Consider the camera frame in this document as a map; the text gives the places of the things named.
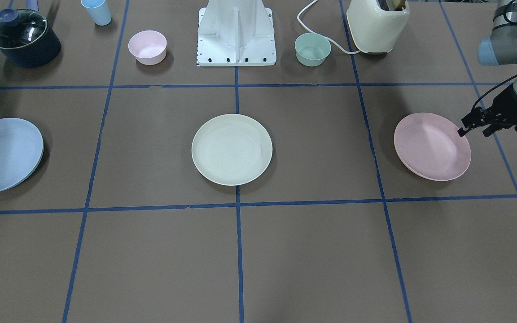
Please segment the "green bowl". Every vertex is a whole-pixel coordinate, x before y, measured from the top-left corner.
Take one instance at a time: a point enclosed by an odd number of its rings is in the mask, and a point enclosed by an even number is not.
[[[330,54],[330,41],[317,33],[306,33],[295,41],[296,59],[306,66],[318,66]]]

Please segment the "grid line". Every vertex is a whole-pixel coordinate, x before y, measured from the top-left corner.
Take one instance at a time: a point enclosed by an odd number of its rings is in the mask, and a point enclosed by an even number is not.
[[[351,42],[349,38],[348,28],[346,24],[345,19],[345,13],[343,10],[343,4],[342,0],[339,0],[340,9],[342,13],[342,19],[343,24],[346,31],[347,36],[347,42],[349,45],[350,50],[352,50]],[[10,0],[9,7],[12,7],[13,0]],[[406,308],[407,318],[409,323],[412,323],[412,317],[410,312],[410,307],[408,304],[408,299],[406,295],[406,289],[404,286],[404,280],[402,276],[402,270],[400,267],[400,262],[398,259],[398,252],[396,250],[396,243],[394,240],[394,233],[392,229],[392,225],[390,223],[390,216],[388,213],[388,203],[400,203],[400,202],[425,202],[425,201],[457,201],[457,200],[494,200],[494,199],[513,199],[517,198],[517,194],[507,194],[507,195],[490,195],[490,196],[426,196],[426,197],[418,197],[418,198],[386,198],[384,194],[384,188],[382,186],[381,177],[380,177],[380,171],[379,171],[379,165],[377,162],[373,141],[372,141],[372,135],[371,130],[368,123],[368,117],[365,110],[364,105],[364,99],[362,95],[362,87],[365,86],[474,86],[474,89],[476,90],[476,94],[478,96],[480,95],[478,92],[478,87],[480,85],[496,85],[499,84],[491,83],[491,82],[482,82],[477,83],[474,81],[474,78],[472,76],[472,73],[470,72],[470,69],[468,67],[468,63],[466,63],[466,59],[464,57],[464,54],[462,53],[462,50],[460,48],[460,45],[458,43],[458,40],[456,38],[456,35],[454,34],[454,31],[452,29],[451,23],[449,21],[449,18],[447,17],[447,14],[443,8],[443,5],[440,3],[441,9],[443,11],[443,14],[445,16],[445,19],[447,20],[448,27],[451,30],[452,36],[454,37],[454,41],[459,49],[459,52],[462,56],[462,60],[464,61],[464,64],[466,65],[466,69],[468,71],[468,74],[470,75],[470,79],[472,82],[439,82],[439,83],[361,83],[359,82],[359,77],[355,65],[355,60],[353,57],[351,57],[352,67],[355,72],[355,79],[356,83],[320,83],[320,84],[308,84],[308,83],[296,83],[296,84],[239,84],[238,80],[238,67],[234,68],[235,72],[235,82],[234,84],[158,84],[158,85],[114,85],[114,78],[115,78],[115,72],[117,69],[117,61],[119,56],[119,51],[121,49],[121,43],[123,41],[123,33],[125,29],[125,22],[127,19],[127,11],[129,8],[129,0],[126,2],[125,12],[123,15],[123,23],[121,26],[121,31],[119,35],[119,43],[117,45],[117,52],[115,54],[115,60],[113,63],[113,70],[111,73],[111,80],[109,85],[97,85],[97,86],[13,86],[13,87],[0,87],[0,90],[49,90],[49,89],[85,89],[85,88],[108,88],[107,98],[105,107],[103,110],[103,118],[101,122],[101,128],[99,131],[99,137],[95,152],[95,159],[92,166],[92,174],[90,176],[90,182],[89,182],[89,189],[88,189],[88,195],[86,198],[85,206],[83,208],[63,208],[63,209],[33,209],[33,210],[0,210],[0,215],[17,215],[17,214],[41,214],[41,213],[83,213],[82,216],[82,222],[80,225],[80,231],[79,231],[79,237],[78,237],[78,244],[76,247],[75,252],[75,258],[74,258],[74,264],[71,272],[71,278],[70,278],[70,285],[68,289],[68,293],[66,296],[66,306],[63,313],[63,323],[66,323],[69,306],[70,306],[70,297],[72,295],[72,289],[74,286],[74,278],[76,276],[76,269],[78,265],[78,257],[80,253],[80,249],[82,246],[83,236],[84,236],[84,229],[86,225],[86,219],[88,216],[88,213],[90,212],[104,212],[104,211],[130,211],[130,210],[168,210],[168,209],[188,209],[188,208],[212,208],[212,207],[234,207],[236,208],[236,220],[237,220],[237,251],[238,251],[238,287],[239,287],[239,315],[240,315],[240,323],[244,323],[244,293],[243,293],[243,262],[242,262],[242,232],[241,232],[241,208],[242,207],[261,207],[261,206],[297,206],[297,205],[325,205],[325,204],[382,204],[384,207],[384,214],[386,217],[386,224],[388,226],[388,231],[390,234],[390,242],[392,244],[392,251],[394,254],[394,260],[396,262],[396,268],[400,280],[400,286],[402,289],[402,294],[404,297],[404,305]],[[241,87],[330,87],[330,86],[342,86],[342,87],[356,87],[359,93],[359,99],[361,101],[361,108],[363,109],[363,115],[365,120],[365,125],[367,127],[368,135],[369,135],[369,145],[372,151],[372,155],[375,160],[375,168],[376,168],[376,176],[377,181],[380,189],[381,198],[380,199],[361,199],[361,200],[325,200],[325,201],[278,201],[278,202],[246,202],[241,203],[240,201],[240,186],[236,186],[236,202],[234,204],[198,204],[198,205],[160,205],[160,206],[122,206],[122,207],[90,207],[90,199],[92,195],[92,187],[95,177],[95,171],[98,163],[98,157],[99,157],[99,151],[101,148],[101,136],[103,127],[105,125],[105,119],[107,115],[107,111],[109,108],[109,102],[111,97],[111,92],[113,88],[150,88],[150,87],[163,87],[163,88],[203,88],[203,87],[233,87],[235,88],[235,102],[236,102],[236,113],[239,113],[239,89]],[[508,169],[509,175],[511,176],[511,180],[513,182],[513,185],[517,192],[517,183],[515,181],[515,178],[513,176],[513,173],[511,172],[511,169],[509,167],[507,158],[505,156],[505,153],[503,152],[503,149],[500,145],[499,139],[494,134],[494,138],[496,140],[496,143],[499,147],[500,153],[503,157],[503,160],[506,164],[506,167]]]
[[[468,65],[468,62],[466,61],[466,57],[464,57],[464,53],[462,51],[462,47],[460,47],[460,43],[458,42],[458,38],[456,37],[456,34],[454,33],[454,29],[452,28],[452,24],[450,22],[450,19],[448,18],[446,10],[444,9],[443,3],[439,2],[439,6],[442,9],[442,12],[443,12],[444,18],[446,19],[448,27],[450,28],[452,37],[454,38],[454,43],[456,44],[456,47],[458,48],[458,51],[460,52],[460,56],[462,57],[462,61],[464,62],[464,66],[466,67],[466,71],[468,72],[468,75],[470,75],[470,79],[472,80],[472,85],[474,86],[474,90],[476,90],[476,95],[478,97],[480,97],[480,91],[478,90],[478,86],[476,86],[476,82],[474,81],[474,76],[472,76],[472,71],[470,71],[470,66]],[[482,108],[484,108],[484,109],[486,108],[484,106],[484,102],[483,101],[480,101],[480,104],[482,104]],[[510,176],[510,179],[512,180],[512,184],[513,184],[513,186],[514,186],[514,188],[516,190],[516,193],[517,193],[516,178],[513,175],[512,169],[509,166],[508,159],[506,158],[504,150],[502,149],[502,145],[500,144],[500,140],[498,139],[498,136],[496,135],[496,133],[494,133],[493,137],[494,137],[494,140],[496,141],[496,145],[498,147],[498,150],[500,151],[502,159],[504,160],[504,164],[506,166],[506,169],[508,170],[508,174]]]
[[[342,23],[343,23],[343,26],[344,26],[344,32],[346,33],[346,40],[347,40],[347,43],[348,43],[348,48],[349,48],[349,51],[352,51],[350,34],[349,34],[349,31],[348,31],[348,26],[347,26],[347,22],[346,22],[346,16],[345,16],[344,6],[342,4],[342,0],[339,0],[338,3],[340,5],[340,11],[341,11],[341,14],[342,14]],[[396,264],[396,272],[398,274],[398,280],[400,282],[400,292],[402,293],[402,298],[404,300],[404,308],[406,309],[406,317],[408,319],[408,323],[412,323],[412,314],[411,314],[411,311],[410,311],[410,304],[408,303],[408,296],[406,295],[406,286],[404,285],[404,276],[402,275],[402,268],[400,266],[400,259],[398,258],[398,250],[396,248],[396,240],[394,239],[394,231],[392,230],[392,223],[390,223],[390,214],[388,213],[388,204],[386,202],[386,197],[384,195],[384,188],[382,186],[382,179],[380,178],[380,167],[378,166],[378,159],[376,158],[376,152],[374,150],[374,143],[372,141],[372,132],[371,132],[371,129],[370,129],[370,124],[368,123],[368,116],[367,116],[366,108],[365,108],[365,104],[364,104],[363,91],[362,91],[362,88],[360,86],[359,73],[357,71],[355,57],[353,55],[351,55],[351,62],[352,62],[352,68],[353,68],[353,70],[355,72],[356,84],[358,84],[357,90],[358,90],[358,93],[359,93],[360,106],[361,106],[361,109],[362,109],[362,112],[363,112],[364,124],[366,125],[367,132],[368,132],[368,144],[370,145],[372,156],[374,158],[374,164],[375,164],[375,168],[376,168],[376,179],[378,181],[378,186],[379,186],[379,189],[380,189],[380,197],[381,197],[381,200],[382,200],[382,208],[384,209],[384,217],[386,219],[386,225],[388,226],[388,234],[390,235],[390,244],[392,245],[392,253],[393,253],[393,256],[394,256],[394,262]]]
[[[107,118],[107,112],[109,111],[109,103],[111,101],[111,93],[113,92],[113,82],[115,80],[115,73],[117,72],[117,62],[119,60],[119,52],[121,51],[121,43],[123,43],[123,33],[125,31],[125,24],[127,22],[127,12],[129,10],[129,0],[125,2],[125,12],[123,13],[123,22],[121,22],[121,31],[119,33],[119,42],[117,43],[117,51],[115,52],[115,59],[113,61],[113,69],[111,72],[111,80],[109,82],[109,90],[107,92],[107,98],[105,100],[105,107],[103,108],[103,118],[101,119],[101,128],[99,129],[99,137],[97,139],[97,146],[95,149],[95,159],[93,160],[93,167],[91,171],[91,176],[89,179],[89,190],[87,194],[87,198],[85,200],[85,211],[83,213],[82,219],[81,219],[81,227],[79,230],[79,237],[77,240],[77,247],[75,249],[75,255],[73,260],[73,267],[71,270],[71,276],[69,280],[69,288],[67,290],[66,300],[65,300],[65,308],[63,310],[63,321],[62,323],[67,322],[67,317],[69,315],[69,307],[70,307],[70,301],[71,296],[73,293],[73,286],[74,286],[74,280],[77,274],[77,266],[79,264],[79,255],[81,252],[81,246],[83,243],[83,236],[85,233],[85,225],[87,222],[87,216],[88,216],[88,209],[89,204],[91,202],[91,195],[93,191],[93,182],[95,179],[95,171],[97,170],[97,163],[99,160],[99,153],[101,151],[101,137],[103,135],[103,128],[105,127],[105,120]]]
[[[398,82],[398,83],[263,83],[263,84],[120,84],[120,85],[52,85],[52,86],[0,86],[0,90],[61,90],[85,88],[213,88],[213,87],[356,87],[356,86],[495,86],[500,82]]]
[[[386,198],[387,203],[433,202],[433,201],[469,201],[469,200],[506,200],[517,199],[517,194],[503,194],[490,196],[425,196],[410,198]],[[360,200],[311,200],[311,201],[272,201],[272,202],[242,202],[241,207],[262,206],[300,206],[300,205],[328,205],[328,204],[373,204],[382,203],[381,198]],[[235,203],[217,204],[177,204],[177,205],[149,205],[149,206],[113,206],[113,207],[74,207],[63,209],[29,209],[29,210],[0,210],[0,215],[25,215],[45,213],[99,213],[122,211],[152,211],[152,210],[180,210],[180,209],[213,209],[217,207],[236,207]]]

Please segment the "white metal stand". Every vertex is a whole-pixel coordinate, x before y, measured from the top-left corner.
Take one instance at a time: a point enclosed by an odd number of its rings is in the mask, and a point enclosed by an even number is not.
[[[199,66],[266,66],[276,62],[272,10],[262,0],[209,0],[199,10]]]

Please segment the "white plate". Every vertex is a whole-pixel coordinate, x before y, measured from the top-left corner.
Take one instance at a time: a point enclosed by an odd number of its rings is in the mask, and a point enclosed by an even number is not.
[[[197,131],[191,154],[197,170],[211,182],[242,185],[267,169],[272,141],[253,118],[224,114],[210,119]]]
[[[43,156],[43,137],[31,122],[0,119],[0,191],[23,182]]]
[[[472,158],[470,144],[458,135],[458,127],[433,113],[413,113],[400,120],[394,148],[409,170],[437,181],[460,177]]]

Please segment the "pot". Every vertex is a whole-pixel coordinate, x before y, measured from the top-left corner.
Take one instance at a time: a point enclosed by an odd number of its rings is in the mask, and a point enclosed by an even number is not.
[[[53,60],[61,43],[38,11],[37,0],[28,0],[26,6],[0,11],[0,51],[18,66],[37,67]]]

